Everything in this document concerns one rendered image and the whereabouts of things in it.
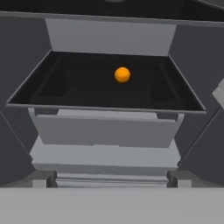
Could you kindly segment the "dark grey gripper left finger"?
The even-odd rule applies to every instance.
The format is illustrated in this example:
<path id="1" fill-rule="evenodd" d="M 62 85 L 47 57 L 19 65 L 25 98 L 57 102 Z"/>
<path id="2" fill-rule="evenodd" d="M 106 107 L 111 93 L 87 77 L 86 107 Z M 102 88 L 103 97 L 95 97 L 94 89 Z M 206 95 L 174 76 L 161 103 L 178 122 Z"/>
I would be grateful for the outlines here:
<path id="1" fill-rule="evenodd" d="M 1 188 L 56 188 L 57 172 L 56 171 L 34 171 L 24 179 L 1 185 Z"/>

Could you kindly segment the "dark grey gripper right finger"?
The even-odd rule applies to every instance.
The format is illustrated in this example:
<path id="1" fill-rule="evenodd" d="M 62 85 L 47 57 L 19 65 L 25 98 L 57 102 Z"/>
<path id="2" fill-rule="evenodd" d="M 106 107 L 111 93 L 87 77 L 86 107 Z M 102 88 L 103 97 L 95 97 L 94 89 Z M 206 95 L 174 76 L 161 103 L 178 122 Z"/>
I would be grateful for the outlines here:
<path id="1" fill-rule="evenodd" d="M 216 185 L 198 178 L 190 171 L 168 171 L 168 187 L 176 188 L 224 188 L 224 185 Z"/>

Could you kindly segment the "pale grey fridge bottom drawer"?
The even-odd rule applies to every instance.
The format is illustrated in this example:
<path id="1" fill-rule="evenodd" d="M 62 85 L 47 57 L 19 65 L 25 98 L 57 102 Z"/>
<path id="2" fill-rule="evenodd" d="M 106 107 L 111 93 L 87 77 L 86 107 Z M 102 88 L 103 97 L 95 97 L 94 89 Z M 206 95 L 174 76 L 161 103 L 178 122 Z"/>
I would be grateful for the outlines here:
<path id="1" fill-rule="evenodd" d="M 37 139 L 31 149 L 38 170 L 57 172 L 60 187 L 165 187 L 166 173 L 178 168 L 179 150 L 130 148 L 111 145 L 44 144 Z"/>

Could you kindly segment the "pale grey fridge door fitting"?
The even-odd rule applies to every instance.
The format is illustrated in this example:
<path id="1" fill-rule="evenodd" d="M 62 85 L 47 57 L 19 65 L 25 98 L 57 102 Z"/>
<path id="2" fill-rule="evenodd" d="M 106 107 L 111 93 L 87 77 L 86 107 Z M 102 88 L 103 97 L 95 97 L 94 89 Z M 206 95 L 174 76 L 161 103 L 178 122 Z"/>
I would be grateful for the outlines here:
<path id="1" fill-rule="evenodd" d="M 220 81 L 218 86 L 213 91 L 213 97 L 224 110 L 224 78 Z"/>

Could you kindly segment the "black glass fridge shelf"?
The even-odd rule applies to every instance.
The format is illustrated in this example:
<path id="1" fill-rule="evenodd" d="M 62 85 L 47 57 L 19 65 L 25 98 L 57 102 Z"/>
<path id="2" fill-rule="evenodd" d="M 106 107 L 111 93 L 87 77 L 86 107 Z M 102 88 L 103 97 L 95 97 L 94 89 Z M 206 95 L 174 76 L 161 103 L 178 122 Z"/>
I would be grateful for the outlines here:
<path id="1" fill-rule="evenodd" d="M 125 83 L 118 67 L 130 70 Z M 90 109 L 205 114 L 206 108 L 169 56 L 50 51 L 6 105 L 35 109 Z"/>

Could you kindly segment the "orange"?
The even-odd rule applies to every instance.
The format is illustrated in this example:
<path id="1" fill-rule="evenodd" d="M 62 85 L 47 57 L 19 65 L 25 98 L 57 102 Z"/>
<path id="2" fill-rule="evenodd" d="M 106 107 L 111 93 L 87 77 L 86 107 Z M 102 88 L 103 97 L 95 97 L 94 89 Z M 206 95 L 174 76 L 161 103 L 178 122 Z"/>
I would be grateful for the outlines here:
<path id="1" fill-rule="evenodd" d="M 127 67 L 121 66 L 115 70 L 115 80 L 119 83 L 125 83 L 130 79 L 130 70 Z"/>

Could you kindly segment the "dark grey fridge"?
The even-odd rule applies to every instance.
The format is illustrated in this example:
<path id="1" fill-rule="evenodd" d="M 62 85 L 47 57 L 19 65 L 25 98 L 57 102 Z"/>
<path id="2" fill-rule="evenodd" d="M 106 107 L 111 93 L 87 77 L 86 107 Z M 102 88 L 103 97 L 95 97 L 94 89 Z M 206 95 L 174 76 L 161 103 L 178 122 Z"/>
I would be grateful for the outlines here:
<path id="1" fill-rule="evenodd" d="M 38 170 L 31 150 L 41 137 L 29 110 L 56 115 L 60 109 L 9 107 L 6 102 L 50 51 L 171 57 L 206 113 L 141 113 L 160 119 L 185 116 L 171 142 L 178 147 L 181 168 L 180 149 L 190 124 L 205 121 L 208 114 L 198 87 L 214 65 L 201 35 L 222 29 L 224 9 L 203 0 L 0 0 L 0 174 L 12 182 Z"/>

